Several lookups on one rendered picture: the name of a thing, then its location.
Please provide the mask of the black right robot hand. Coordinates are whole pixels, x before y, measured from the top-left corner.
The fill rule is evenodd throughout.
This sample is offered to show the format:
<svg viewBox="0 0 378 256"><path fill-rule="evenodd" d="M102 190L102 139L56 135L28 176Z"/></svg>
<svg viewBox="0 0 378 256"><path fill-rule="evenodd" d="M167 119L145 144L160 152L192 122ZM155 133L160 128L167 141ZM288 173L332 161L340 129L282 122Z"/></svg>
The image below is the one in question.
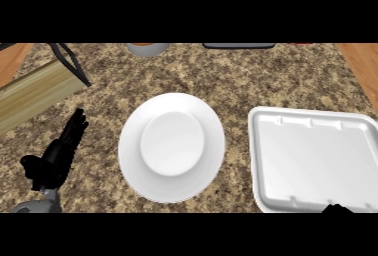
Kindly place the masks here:
<svg viewBox="0 0 378 256"><path fill-rule="evenodd" d="M352 210L340 204L330 204L324 209L324 213L350 213Z"/></svg>

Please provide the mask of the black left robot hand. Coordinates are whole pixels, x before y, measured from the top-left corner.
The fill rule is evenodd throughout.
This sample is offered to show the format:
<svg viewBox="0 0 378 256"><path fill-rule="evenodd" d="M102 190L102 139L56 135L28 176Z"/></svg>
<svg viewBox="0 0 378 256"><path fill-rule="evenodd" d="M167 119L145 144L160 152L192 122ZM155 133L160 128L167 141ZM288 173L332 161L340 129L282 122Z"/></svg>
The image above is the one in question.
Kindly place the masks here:
<svg viewBox="0 0 378 256"><path fill-rule="evenodd" d="M25 155L21 158L25 177L33 181L33 191L59 189L64 185L87 126L84 110L77 108L62 134L49 144L43 156Z"/></svg>

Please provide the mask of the white foam tray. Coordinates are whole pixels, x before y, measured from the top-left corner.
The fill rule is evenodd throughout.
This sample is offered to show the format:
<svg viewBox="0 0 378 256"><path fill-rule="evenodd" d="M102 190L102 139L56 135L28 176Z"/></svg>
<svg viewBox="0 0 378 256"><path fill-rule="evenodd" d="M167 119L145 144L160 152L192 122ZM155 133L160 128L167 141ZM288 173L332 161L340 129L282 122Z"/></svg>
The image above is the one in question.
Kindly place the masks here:
<svg viewBox="0 0 378 256"><path fill-rule="evenodd" d="M338 204L378 213L378 121L356 113L256 107L248 137L263 212L316 213Z"/></svg>

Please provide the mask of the white oval plate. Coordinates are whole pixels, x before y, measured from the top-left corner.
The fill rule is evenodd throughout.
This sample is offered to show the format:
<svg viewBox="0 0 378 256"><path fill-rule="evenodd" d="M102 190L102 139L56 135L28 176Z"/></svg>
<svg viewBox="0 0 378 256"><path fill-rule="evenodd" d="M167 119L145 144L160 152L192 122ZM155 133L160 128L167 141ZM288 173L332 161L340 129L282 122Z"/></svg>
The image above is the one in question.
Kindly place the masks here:
<svg viewBox="0 0 378 256"><path fill-rule="evenodd" d="M148 200L177 203L198 195L217 176L225 151L220 118L198 97L166 93L136 108L120 134L118 164Z"/></svg>

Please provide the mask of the pale wooden board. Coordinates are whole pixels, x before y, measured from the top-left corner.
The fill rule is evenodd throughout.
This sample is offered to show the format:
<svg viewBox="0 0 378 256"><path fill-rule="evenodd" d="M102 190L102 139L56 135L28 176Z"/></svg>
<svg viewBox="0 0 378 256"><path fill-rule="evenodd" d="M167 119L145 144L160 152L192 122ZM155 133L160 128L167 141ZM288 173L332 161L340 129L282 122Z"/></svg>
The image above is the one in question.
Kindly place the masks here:
<svg viewBox="0 0 378 256"><path fill-rule="evenodd" d="M70 97L84 83L55 60L0 88L0 135Z"/></svg>

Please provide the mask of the grey round container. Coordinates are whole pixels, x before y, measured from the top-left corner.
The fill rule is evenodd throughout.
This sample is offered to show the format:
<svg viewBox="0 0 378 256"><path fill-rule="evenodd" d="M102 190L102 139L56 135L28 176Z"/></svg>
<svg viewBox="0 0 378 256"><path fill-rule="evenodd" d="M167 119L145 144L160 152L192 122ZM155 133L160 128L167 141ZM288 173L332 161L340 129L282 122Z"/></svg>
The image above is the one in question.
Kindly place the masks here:
<svg viewBox="0 0 378 256"><path fill-rule="evenodd" d="M127 43L127 48L130 52L141 57L157 56L167 50L169 46L170 46L169 43L152 43L148 45Z"/></svg>

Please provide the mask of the dark grey flat appliance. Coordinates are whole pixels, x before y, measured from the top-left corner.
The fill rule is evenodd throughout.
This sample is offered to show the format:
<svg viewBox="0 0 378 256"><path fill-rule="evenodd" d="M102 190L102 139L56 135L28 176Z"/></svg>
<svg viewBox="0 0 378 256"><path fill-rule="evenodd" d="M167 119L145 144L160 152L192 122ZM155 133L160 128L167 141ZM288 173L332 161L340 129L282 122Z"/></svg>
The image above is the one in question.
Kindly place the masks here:
<svg viewBox="0 0 378 256"><path fill-rule="evenodd" d="M276 43L203 43L208 49L270 49Z"/></svg>

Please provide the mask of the black metal frame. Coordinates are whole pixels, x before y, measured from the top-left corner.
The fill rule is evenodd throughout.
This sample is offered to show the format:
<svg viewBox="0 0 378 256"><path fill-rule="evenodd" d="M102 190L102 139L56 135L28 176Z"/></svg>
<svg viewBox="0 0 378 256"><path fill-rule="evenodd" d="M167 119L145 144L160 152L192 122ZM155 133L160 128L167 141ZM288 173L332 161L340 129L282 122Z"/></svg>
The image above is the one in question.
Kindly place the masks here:
<svg viewBox="0 0 378 256"><path fill-rule="evenodd" d="M65 43L50 43L49 44L53 54L61 61L65 68L70 70L70 72L76 75L79 80L83 82L83 84L90 87L92 83L89 81L89 78L84 74L81 65L79 63L76 54Z"/></svg>

